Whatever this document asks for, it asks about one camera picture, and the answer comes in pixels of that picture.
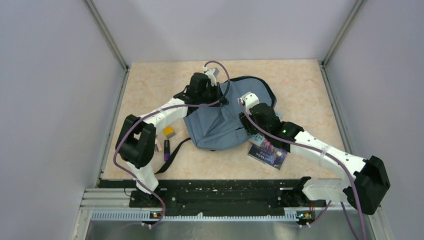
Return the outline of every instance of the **table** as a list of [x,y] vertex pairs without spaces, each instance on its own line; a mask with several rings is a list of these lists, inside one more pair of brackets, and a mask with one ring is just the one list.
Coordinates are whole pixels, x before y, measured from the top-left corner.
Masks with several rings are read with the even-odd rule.
[[[142,115],[165,104],[189,84],[194,72],[202,72],[205,61],[133,63],[125,87],[102,179],[131,179],[113,163],[118,135],[124,119]],[[231,78],[255,76],[265,80],[277,98],[275,111],[283,114],[284,121],[294,122],[318,139],[343,150],[342,139],[333,109],[316,59],[297,60],[233,60],[222,61]],[[226,80],[220,69],[217,79]],[[172,125],[176,136],[170,139],[171,152],[189,137],[183,119]],[[163,143],[165,136],[159,132]],[[158,179],[298,179],[338,178],[316,163],[288,154],[281,170],[277,171],[247,155],[250,142],[224,151],[196,148],[191,141],[184,143],[169,169],[157,175]],[[127,167],[118,155],[118,163]],[[163,152],[155,153],[152,167],[157,171],[164,164]]]

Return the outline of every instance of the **robotic arm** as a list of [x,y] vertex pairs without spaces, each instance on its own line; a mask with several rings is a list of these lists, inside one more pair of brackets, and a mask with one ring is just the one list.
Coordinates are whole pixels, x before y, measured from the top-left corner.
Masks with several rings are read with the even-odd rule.
[[[129,129],[146,117],[129,136],[124,140],[118,153],[147,188],[155,190],[159,183],[155,177],[150,161],[154,154],[156,132],[169,126],[175,120],[184,118],[194,112],[200,104],[210,107],[219,107],[228,103],[223,97],[220,85],[216,82],[218,69],[211,68],[205,73],[195,73],[186,86],[185,91],[176,94],[165,105],[151,113],[136,117],[129,115],[122,126],[116,146],[123,140]],[[295,144],[303,144],[321,150],[315,151],[276,140],[268,135],[265,138],[273,146],[294,153],[314,161],[320,166],[334,172],[340,179],[318,179],[303,177],[296,190],[302,192],[310,201],[327,200],[335,202],[349,202],[356,208],[354,194],[347,174],[343,168],[326,153],[336,157],[353,176],[354,184],[358,191],[359,202],[364,214],[372,215],[380,205],[387,190],[390,188],[389,178],[381,159],[372,156],[370,159],[354,156],[336,149],[312,136],[303,127],[289,122],[281,121],[276,117],[274,109],[266,103],[260,103],[254,93],[246,93],[239,99],[245,106],[245,111],[253,122],[267,133]],[[245,130],[253,135],[261,133],[242,112],[239,115]],[[150,194],[144,187],[137,183],[137,187]]]

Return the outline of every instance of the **gray bag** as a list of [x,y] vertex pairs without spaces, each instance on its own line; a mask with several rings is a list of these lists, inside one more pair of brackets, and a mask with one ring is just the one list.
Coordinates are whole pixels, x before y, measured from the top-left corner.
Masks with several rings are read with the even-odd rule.
[[[220,85],[222,92],[228,82]],[[239,120],[242,109],[238,98],[251,92],[256,94],[260,103],[274,107],[276,96],[268,84],[254,76],[241,76],[231,79],[226,99],[228,105],[221,107],[199,107],[184,118],[188,133],[194,145],[199,149],[225,150],[236,147],[249,139]]]

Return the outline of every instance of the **book cover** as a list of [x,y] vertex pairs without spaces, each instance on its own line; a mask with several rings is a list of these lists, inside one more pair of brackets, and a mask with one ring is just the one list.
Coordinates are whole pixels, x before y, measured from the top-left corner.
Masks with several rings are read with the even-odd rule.
[[286,159],[287,151],[274,147],[268,140],[264,139],[260,146],[253,144],[248,155],[279,171],[284,159]]

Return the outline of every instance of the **purple marker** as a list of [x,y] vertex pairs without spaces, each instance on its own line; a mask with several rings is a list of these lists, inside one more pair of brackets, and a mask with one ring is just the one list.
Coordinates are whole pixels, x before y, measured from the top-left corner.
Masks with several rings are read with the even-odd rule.
[[170,158],[170,141],[167,139],[163,143],[163,160],[168,161]]

